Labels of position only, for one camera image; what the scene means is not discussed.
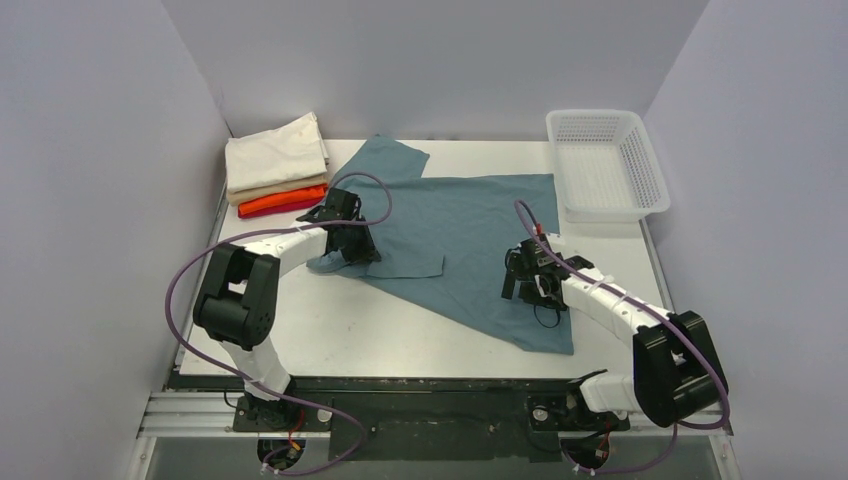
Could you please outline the teal blue t-shirt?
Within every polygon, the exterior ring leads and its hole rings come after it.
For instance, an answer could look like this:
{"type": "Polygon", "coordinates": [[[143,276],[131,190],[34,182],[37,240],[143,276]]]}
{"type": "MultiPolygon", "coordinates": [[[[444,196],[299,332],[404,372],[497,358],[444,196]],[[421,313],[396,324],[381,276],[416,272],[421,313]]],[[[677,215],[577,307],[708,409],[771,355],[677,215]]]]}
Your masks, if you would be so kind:
{"type": "Polygon", "coordinates": [[[573,354],[568,314],[537,320],[530,305],[501,296],[505,254],[529,237],[515,201],[527,202],[544,227],[559,229],[553,176],[425,178],[428,160],[394,139],[368,139],[333,181],[360,197],[366,219],[392,211],[370,228],[381,259],[354,265],[328,253],[308,268],[359,278],[525,351],[573,354]]]}

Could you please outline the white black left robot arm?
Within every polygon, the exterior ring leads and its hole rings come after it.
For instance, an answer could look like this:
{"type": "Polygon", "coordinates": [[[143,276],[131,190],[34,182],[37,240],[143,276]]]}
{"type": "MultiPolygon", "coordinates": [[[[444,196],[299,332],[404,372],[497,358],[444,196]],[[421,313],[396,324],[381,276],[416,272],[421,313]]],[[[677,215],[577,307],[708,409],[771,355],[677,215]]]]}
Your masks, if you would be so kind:
{"type": "Polygon", "coordinates": [[[294,427],[302,412],[270,338],[279,280],[327,254],[348,264],[380,261],[361,208],[358,195],[332,188],[286,232],[245,245],[224,242],[211,252],[193,322],[230,356],[244,382],[247,416],[272,429],[294,427]]]}

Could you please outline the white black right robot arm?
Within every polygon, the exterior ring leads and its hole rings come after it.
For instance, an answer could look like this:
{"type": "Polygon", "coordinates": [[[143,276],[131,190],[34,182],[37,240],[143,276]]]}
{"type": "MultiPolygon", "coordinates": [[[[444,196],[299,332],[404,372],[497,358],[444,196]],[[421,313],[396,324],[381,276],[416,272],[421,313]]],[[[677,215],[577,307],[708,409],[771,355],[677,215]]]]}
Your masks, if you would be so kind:
{"type": "Polygon", "coordinates": [[[675,313],[628,293],[580,255],[554,251],[554,234],[537,234],[504,258],[502,297],[557,314],[578,312],[629,348],[632,371],[604,369],[577,381],[565,402],[569,422],[588,429],[605,414],[645,415],[655,425],[685,424],[710,406],[727,404],[729,387],[705,320],[675,313]]]}

